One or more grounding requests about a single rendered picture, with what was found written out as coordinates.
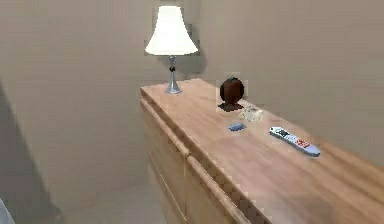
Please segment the white remote control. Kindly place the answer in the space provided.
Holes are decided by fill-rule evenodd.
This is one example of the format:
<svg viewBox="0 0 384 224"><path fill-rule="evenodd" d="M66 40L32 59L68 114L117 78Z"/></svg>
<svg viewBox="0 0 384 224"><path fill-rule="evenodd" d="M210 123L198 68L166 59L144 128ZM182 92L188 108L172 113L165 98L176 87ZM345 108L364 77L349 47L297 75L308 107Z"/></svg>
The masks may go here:
<svg viewBox="0 0 384 224"><path fill-rule="evenodd" d="M269 133L308 156L319 157L321 154L320 150L315 145L291 134L282 127L273 126L269 129Z"/></svg>

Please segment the dark brown round ornament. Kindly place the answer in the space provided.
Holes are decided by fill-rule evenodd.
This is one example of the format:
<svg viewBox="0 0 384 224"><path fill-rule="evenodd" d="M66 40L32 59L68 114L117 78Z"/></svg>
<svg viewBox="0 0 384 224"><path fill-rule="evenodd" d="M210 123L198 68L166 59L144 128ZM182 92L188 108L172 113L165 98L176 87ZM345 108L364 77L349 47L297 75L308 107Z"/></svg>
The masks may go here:
<svg viewBox="0 0 384 224"><path fill-rule="evenodd" d="M242 109L243 106L238 101L244 95L244 85L236 77L226 79L220 86L220 97L223 103L219 105L219 108L225 112L235 111Z"/></svg>

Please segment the white shade table lamp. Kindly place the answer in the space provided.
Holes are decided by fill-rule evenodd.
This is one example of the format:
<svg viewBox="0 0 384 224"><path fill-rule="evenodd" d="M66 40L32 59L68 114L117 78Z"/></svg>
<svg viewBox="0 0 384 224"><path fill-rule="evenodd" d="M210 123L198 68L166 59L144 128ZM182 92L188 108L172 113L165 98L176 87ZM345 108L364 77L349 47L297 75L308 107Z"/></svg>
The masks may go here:
<svg viewBox="0 0 384 224"><path fill-rule="evenodd" d="M165 92L182 92L175 78L177 56L196 53L198 48L188 34L179 6L160 6L153 34L145 47L145 52L155 56L167 56L170 78Z"/></svg>

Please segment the light wooden sideboard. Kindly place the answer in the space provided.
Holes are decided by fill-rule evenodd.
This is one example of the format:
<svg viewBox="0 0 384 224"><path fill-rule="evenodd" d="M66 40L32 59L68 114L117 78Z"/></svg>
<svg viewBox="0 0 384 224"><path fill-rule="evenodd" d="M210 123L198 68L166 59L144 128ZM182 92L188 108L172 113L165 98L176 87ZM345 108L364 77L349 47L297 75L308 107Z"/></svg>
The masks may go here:
<svg viewBox="0 0 384 224"><path fill-rule="evenodd" d="M236 111L201 79L141 88L149 175L166 224L384 224L384 168L264 112L232 132ZM308 156L272 136L315 145Z"/></svg>

